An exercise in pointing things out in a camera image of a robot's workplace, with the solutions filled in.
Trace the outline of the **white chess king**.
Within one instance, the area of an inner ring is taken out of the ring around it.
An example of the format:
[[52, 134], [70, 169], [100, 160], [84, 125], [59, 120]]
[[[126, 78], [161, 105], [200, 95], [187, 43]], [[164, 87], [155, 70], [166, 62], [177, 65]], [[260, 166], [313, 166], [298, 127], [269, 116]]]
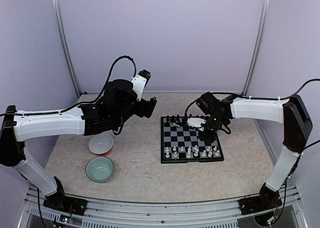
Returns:
[[194, 157], [198, 157], [199, 156], [199, 150], [198, 149], [194, 150], [193, 156]]

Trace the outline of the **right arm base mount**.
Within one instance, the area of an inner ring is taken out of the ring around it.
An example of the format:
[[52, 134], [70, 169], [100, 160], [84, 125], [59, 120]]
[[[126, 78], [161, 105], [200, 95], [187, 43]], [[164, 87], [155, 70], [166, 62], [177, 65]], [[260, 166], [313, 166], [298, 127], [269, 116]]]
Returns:
[[283, 204], [278, 194], [275, 196], [269, 194], [259, 194], [257, 196], [245, 197], [240, 199], [238, 203], [242, 215], [273, 209]]

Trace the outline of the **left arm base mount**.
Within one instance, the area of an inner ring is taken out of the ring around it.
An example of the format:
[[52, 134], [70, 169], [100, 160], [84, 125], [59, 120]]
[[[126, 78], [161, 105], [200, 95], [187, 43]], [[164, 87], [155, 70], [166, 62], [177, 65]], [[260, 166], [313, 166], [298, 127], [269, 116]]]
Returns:
[[47, 197], [43, 205], [54, 210], [83, 216], [87, 207], [87, 201], [70, 196]]

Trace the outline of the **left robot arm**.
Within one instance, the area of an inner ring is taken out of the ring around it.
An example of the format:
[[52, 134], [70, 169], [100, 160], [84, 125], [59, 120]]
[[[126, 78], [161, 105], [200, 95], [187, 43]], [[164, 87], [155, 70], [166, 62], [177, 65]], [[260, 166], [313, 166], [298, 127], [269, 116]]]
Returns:
[[103, 97], [65, 110], [17, 111], [14, 105], [8, 106], [0, 129], [0, 163], [17, 170], [57, 209], [67, 209], [70, 199], [60, 180], [48, 175], [33, 159], [25, 141], [59, 135], [91, 136], [105, 131], [118, 135], [132, 116], [151, 117], [157, 99], [142, 98], [146, 83], [146, 78], [141, 76], [131, 81], [113, 80], [107, 82]]

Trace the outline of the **black folding chess board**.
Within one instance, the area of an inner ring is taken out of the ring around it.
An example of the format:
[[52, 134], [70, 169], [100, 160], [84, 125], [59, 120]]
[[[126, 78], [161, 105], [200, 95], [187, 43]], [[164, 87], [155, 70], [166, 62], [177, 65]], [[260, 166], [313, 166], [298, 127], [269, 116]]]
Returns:
[[[173, 127], [173, 120], [178, 121], [181, 127]], [[188, 162], [218, 162], [224, 161], [224, 155], [218, 136], [212, 143], [199, 140], [198, 130], [183, 126], [179, 122], [179, 116], [162, 116], [160, 118], [160, 162], [169, 163], [188, 163]], [[217, 151], [213, 151], [213, 146], [217, 146]], [[195, 149], [199, 150], [199, 156], [194, 157]], [[187, 158], [187, 151], [191, 150], [191, 157]], [[206, 151], [207, 157], [202, 157], [202, 152]], [[174, 158], [173, 153], [177, 151], [178, 157]]]

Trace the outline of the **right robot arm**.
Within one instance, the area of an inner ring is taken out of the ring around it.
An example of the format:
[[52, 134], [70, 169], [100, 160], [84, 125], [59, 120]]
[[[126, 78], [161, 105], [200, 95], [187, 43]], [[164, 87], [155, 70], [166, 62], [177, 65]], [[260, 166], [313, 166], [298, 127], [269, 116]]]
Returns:
[[268, 209], [278, 198], [279, 189], [297, 168], [313, 129], [311, 117], [300, 95], [252, 98], [227, 94], [224, 99], [218, 99], [214, 93], [206, 92], [195, 103], [204, 117], [189, 117], [187, 125], [199, 130], [200, 140], [212, 140], [219, 130], [229, 133], [228, 125], [233, 119], [269, 121], [282, 126], [281, 152], [255, 202], [259, 209]]

